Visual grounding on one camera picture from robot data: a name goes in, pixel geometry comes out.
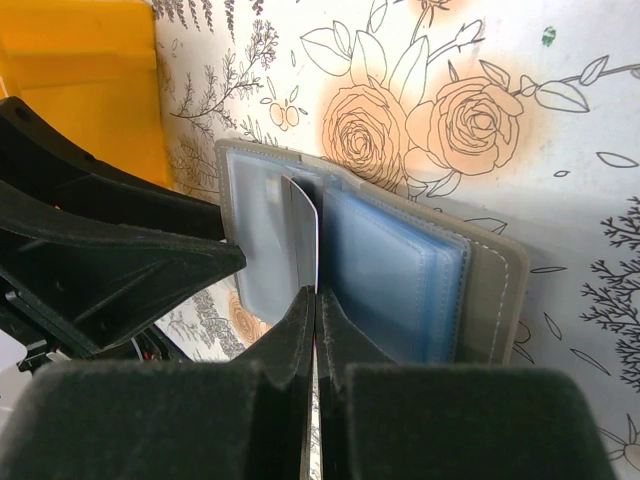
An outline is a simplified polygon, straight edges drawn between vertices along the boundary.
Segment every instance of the screw hole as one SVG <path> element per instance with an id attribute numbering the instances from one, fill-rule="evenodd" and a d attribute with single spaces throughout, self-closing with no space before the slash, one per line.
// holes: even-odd
<path id="1" fill-rule="evenodd" d="M 22 120 L 23 122 L 27 122 L 27 123 L 31 122 L 31 115 L 29 115 L 29 112 L 27 112 L 22 107 L 17 107 L 16 108 L 16 115 L 18 115 L 18 118 L 20 120 Z"/>

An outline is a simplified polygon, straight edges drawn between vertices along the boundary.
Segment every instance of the orange stain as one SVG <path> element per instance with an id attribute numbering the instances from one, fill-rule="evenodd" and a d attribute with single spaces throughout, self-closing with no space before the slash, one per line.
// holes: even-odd
<path id="1" fill-rule="evenodd" d="M 504 69 L 511 75 L 511 82 L 509 86 L 509 92 L 515 92 L 520 88 L 520 76 L 521 74 L 529 73 L 529 70 L 519 64 L 514 59 L 486 58 L 487 61 L 495 63 L 500 68 Z M 477 55 L 469 56 L 457 56 L 453 60 L 454 68 L 460 80 L 464 80 L 472 77 L 487 77 L 483 71 L 480 63 L 478 62 Z M 427 78 L 427 85 L 425 88 L 424 101 L 436 102 L 438 92 L 446 85 L 452 82 L 447 57 L 443 56 L 434 62 L 430 66 L 430 70 Z M 324 83 L 322 92 L 317 95 L 317 104 L 315 111 L 318 112 L 316 118 L 316 146 L 317 151 L 322 152 L 321 155 L 327 155 L 323 145 L 323 124 L 327 113 L 327 110 L 331 104 L 331 101 L 338 94 L 341 88 L 352 88 L 353 82 L 351 81 L 349 73 L 342 77 L 331 77 Z M 491 173 L 481 174 L 473 176 L 475 181 L 482 181 L 482 179 L 495 179 L 496 176 L 505 177 L 512 175 L 526 175 L 530 165 L 533 162 L 541 161 L 544 159 L 544 138 L 548 136 L 549 128 L 552 128 L 552 113 L 536 104 L 535 99 L 525 98 L 521 95 L 517 97 L 518 101 L 522 104 L 524 112 L 517 116 L 518 122 L 518 143 L 513 152 L 511 160 L 509 160 L 504 166 L 496 167 Z"/>
<path id="2" fill-rule="evenodd" d="M 429 11 L 425 15 L 423 26 L 429 26 L 433 14 L 432 25 L 451 22 L 465 10 L 472 0 L 404 0 L 409 11 L 415 16 L 416 21 L 422 15 L 423 5 Z"/>
<path id="3" fill-rule="evenodd" d="M 515 61 L 513 58 L 485 59 L 482 54 L 480 54 L 479 58 L 495 63 L 511 75 L 509 92 L 519 90 L 520 76 L 523 74 L 526 75 L 531 71 L 527 69 L 524 64 Z M 458 61 L 454 60 L 453 65 L 460 80 L 472 77 L 486 77 L 485 72 L 480 66 L 480 62 L 478 62 L 475 56 L 473 59 L 467 57 L 460 58 Z M 435 102 L 440 89 L 451 83 L 452 80 L 446 58 L 438 59 L 429 68 L 427 86 L 423 99 Z M 473 177 L 474 180 L 481 181 L 482 178 L 495 178 L 496 175 L 504 177 L 506 175 L 526 174 L 530 165 L 534 162 L 544 160 L 546 154 L 544 152 L 545 146 L 543 145 L 543 139 L 549 137 L 549 132 L 553 128 L 553 112 L 540 107 L 534 98 L 525 98 L 522 95 L 518 95 L 516 98 L 522 104 L 524 113 L 518 116 L 518 145 L 513 153 L 513 157 L 503 167 L 494 169 L 488 175 Z"/>

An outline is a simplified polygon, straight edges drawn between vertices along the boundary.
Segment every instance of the black foam pad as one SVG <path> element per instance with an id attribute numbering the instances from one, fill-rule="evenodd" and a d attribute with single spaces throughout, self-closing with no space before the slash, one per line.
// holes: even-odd
<path id="1" fill-rule="evenodd" d="M 1 480 L 248 478 L 255 364 L 75 363 L 22 397 Z"/>
<path id="2" fill-rule="evenodd" d="M 351 478 L 614 480 L 566 376 L 511 368 L 353 366 Z"/>

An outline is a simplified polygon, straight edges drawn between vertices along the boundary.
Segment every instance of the white stitching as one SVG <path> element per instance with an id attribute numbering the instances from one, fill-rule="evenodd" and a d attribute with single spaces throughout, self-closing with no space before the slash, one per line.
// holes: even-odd
<path id="1" fill-rule="evenodd" d="M 504 263 L 504 289 L 502 290 L 502 295 L 500 296 L 500 306 L 498 307 L 498 321 L 496 323 L 496 329 L 493 331 L 493 342 L 491 343 L 491 350 L 489 351 L 489 364 L 491 364 L 491 361 L 493 360 L 493 352 L 496 348 L 496 341 L 498 340 L 498 329 L 500 328 L 500 323 L 502 323 L 502 307 L 504 306 L 504 297 L 507 294 L 507 288 L 509 286 L 509 262 L 507 262 L 507 259 L 504 258 L 496 250 L 489 248 L 480 242 L 471 240 L 470 238 L 464 238 L 466 238 L 470 242 L 475 243 L 476 245 L 480 245 L 482 248 L 489 250 L 490 252 L 495 253 Z"/>

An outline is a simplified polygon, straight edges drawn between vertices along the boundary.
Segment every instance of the leaf drawing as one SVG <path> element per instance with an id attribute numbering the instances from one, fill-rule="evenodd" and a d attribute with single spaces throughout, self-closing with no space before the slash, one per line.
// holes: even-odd
<path id="1" fill-rule="evenodd" d="M 427 191 L 427 189 L 429 188 L 428 185 L 425 184 L 418 184 L 418 185 L 414 185 L 412 184 L 412 182 L 410 181 L 411 179 L 409 179 L 409 181 L 407 182 L 407 197 L 409 199 L 412 198 L 418 198 L 420 195 L 422 195 L 424 192 Z"/>
<path id="2" fill-rule="evenodd" d="M 304 50 L 318 68 L 334 77 L 341 77 L 351 65 L 336 43 L 333 28 L 317 28 L 300 37 Z"/>
<path id="3" fill-rule="evenodd" d="M 153 16 L 156 20 L 158 20 L 160 18 L 164 18 L 166 14 L 171 23 L 175 21 L 175 17 L 177 16 L 182 26 L 188 30 L 189 26 L 187 25 L 187 19 L 184 13 L 184 2 L 185 0 L 152 0 L 151 4 L 153 5 Z M 198 24 L 198 12 L 196 11 L 196 2 L 195 0 L 187 0 L 187 3 L 189 5 L 189 13 L 191 13 L 193 24 L 198 29 L 198 31 L 200 31 L 200 25 Z"/>
<path id="4" fill-rule="evenodd" d="M 449 77 L 451 78 L 452 82 L 457 82 L 458 80 L 460 80 L 458 72 L 456 72 L 456 69 L 453 66 L 453 63 L 451 63 L 451 60 L 449 60 Z"/>
<path id="5" fill-rule="evenodd" d="M 204 18 L 207 21 L 207 27 L 209 27 L 209 31 L 213 33 L 213 5 L 211 5 L 211 0 L 201 0 L 202 1 L 202 11 L 204 12 Z"/>
<path id="6" fill-rule="evenodd" d="M 547 82 L 535 93 L 538 104 L 550 110 L 561 112 L 587 113 L 589 105 L 580 91 L 567 83 Z"/>
<path id="7" fill-rule="evenodd" d="M 531 270 L 531 273 L 556 273 L 566 269 L 567 267 L 539 267 Z"/>
<path id="8" fill-rule="evenodd" d="M 507 72 L 505 72 L 502 68 L 494 65 L 493 63 L 486 62 L 484 60 L 479 60 L 480 66 L 484 70 L 484 73 L 487 74 L 489 80 L 496 83 L 503 90 L 509 89 L 509 82 L 511 81 L 511 77 Z"/>
<path id="9" fill-rule="evenodd" d="M 608 430 L 605 430 L 604 428 L 600 428 L 598 427 L 598 430 L 600 431 L 600 433 L 602 435 L 604 435 L 605 437 L 607 437 L 609 440 L 619 444 L 619 445 L 624 445 L 625 441 L 622 440 L 620 437 L 618 437 L 617 435 L 614 435 L 613 433 L 609 432 Z"/>
<path id="10" fill-rule="evenodd" d="M 351 57 L 351 35 L 349 29 L 342 22 L 333 22 L 333 35 L 336 45 L 347 57 Z"/>
<path id="11" fill-rule="evenodd" d="M 251 8 L 253 9 L 254 12 L 256 12 L 256 16 L 259 16 L 264 10 L 262 6 L 264 4 L 264 0 L 251 0 L 251 1 L 253 3 Z"/>
<path id="12" fill-rule="evenodd" d="M 267 86 L 269 87 L 269 91 L 271 92 L 271 96 L 273 98 L 276 98 L 276 89 L 273 87 L 273 82 L 271 81 L 271 79 L 269 77 L 267 77 Z"/>
<path id="13" fill-rule="evenodd" d="M 260 124 L 258 123 L 258 119 L 256 119 L 256 136 L 258 138 L 262 138 L 262 129 L 260 128 Z"/>
<path id="14" fill-rule="evenodd" d="M 596 152 L 596 155 L 604 164 L 613 168 L 635 168 L 638 166 L 638 162 L 635 160 L 617 153 Z"/>
<path id="15" fill-rule="evenodd" d="M 609 457 L 609 461 L 612 461 L 612 462 L 615 460 L 618 460 L 624 457 L 624 450 L 620 449 L 620 450 L 616 450 L 615 452 L 611 452 L 609 453 L 608 457 Z"/>
<path id="16" fill-rule="evenodd" d="M 227 17 L 227 29 L 229 30 L 229 33 L 231 34 L 231 41 L 233 43 L 236 43 L 236 38 L 235 38 L 235 32 L 233 30 L 233 26 L 234 26 L 234 18 L 233 18 L 233 12 L 235 9 L 234 6 L 235 0 L 225 0 L 224 1 L 224 13 Z"/>
<path id="17" fill-rule="evenodd" d="M 438 181 L 431 191 L 427 193 L 427 197 L 444 197 L 449 195 L 456 188 L 458 188 L 458 184 L 460 183 L 460 179 L 462 178 L 462 174 L 460 172 L 451 171 L 449 175 Z"/>
<path id="18" fill-rule="evenodd" d="M 595 360 L 591 355 L 588 355 L 578 349 L 575 348 L 570 348 L 569 350 L 571 350 L 571 353 L 573 353 L 576 357 L 578 357 L 580 360 L 582 360 L 583 362 L 587 362 L 589 365 L 591 365 L 592 367 L 597 368 L 598 370 L 600 370 L 602 373 L 606 373 L 607 375 L 611 376 L 611 374 L 609 373 L 609 371 L 604 368 L 597 360 Z"/>
<path id="19" fill-rule="evenodd" d="M 638 430 L 636 429 L 631 415 L 627 413 L 627 421 L 629 422 L 629 443 L 634 444 L 638 441 Z"/>
<path id="20" fill-rule="evenodd" d="M 484 40 L 484 38 L 478 38 L 484 30 L 484 22 L 480 19 L 474 20 L 469 25 L 462 25 L 462 28 L 456 34 L 454 39 L 454 46 L 458 49 L 465 45 L 472 45 Z"/>
<path id="21" fill-rule="evenodd" d="M 529 352 L 527 352 L 524 348 L 522 348 L 522 345 L 514 343 L 513 344 L 513 351 L 518 353 L 519 355 L 521 355 L 523 358 L 525 358 L 527 361 L 531 362 L 533 365 L 536 364 L 536 362 L 533 361 L 533 358 L 531 357 L 531 355 L 529 355 Z"/>
<path id="22" fill-rule="evenodd" d="M 387 14 L 387 0 L 373 0 L 367 30 L 376 33 Z"/>
<path id="23" fill-rule="evenodd" d="M 520 77 L 520 93 L 523 97 L 531 97 L 536 93 L 536 88 L 538 88 L 538 85 L 527 75 Z"/>
<path id="24" fill-rule="evenodd" d="M 291 92 L 291 95 L 289 95 L 289 101 L 291 103 L 293 103 L 295 101 L 296 98 L 298 98 L 298 91 L 300 90 L 300 87 L 298 85 L 296 85 L 296 88 L 293 89 L 293 91 Z"/>
<path id="25" fill-rule="evenodd" d="M 558 340 L 562 340 L 562 330 L 560 330 L 560 327 L 558 327 L 558 324 L 554 322 L 553 318 L 547 315 L 546 312 L 543 312 L 543 313 L 544 313 L 544 319 L 547 322 L 547 326 L 549 327 L 549 330 L 551 330 L 551 333 L 553 334 L 553 336 L 556 337 Z"/>
<path id="26" fill-rule="evenodd" d="M 373 35 L 358 30 L 351 57 L 351 80 L 354 85 L 369 85 L 369 77 L 382 83 L 386 76 L 387 60 L 382 45 Z"/>
<path id="27" fill-rule="evenodd" d="M 607 66 L 608 61 L 609 55 L 605 55 L 604 57 L 600 57 L 587 65 L 582 72 L 582 75 L 580 75 L 580 80 L 578 80 L 580 85 L 586 87 L 595 82 L 604 70 L 604 67 Z"/>
<path id="28" fill-rule="evenodd" d="M 424 94 L 429 61 L 429 40 L 420 37 L 402 54 L 389 80 L 389 91 L 405 112 L 411 111 Z"/>
<path id="29" fill-rule="evenodd" d="M 477 225 L 478 227 L 489 230 L 497 235 L 501 235 L 502 232 L 504 232 L 504 229 L 509 225 L 507 222 L 503 222 L 502 220 L 492 217 L 470 218 L 469 220 L 465 220 L 465 222 Z"/>

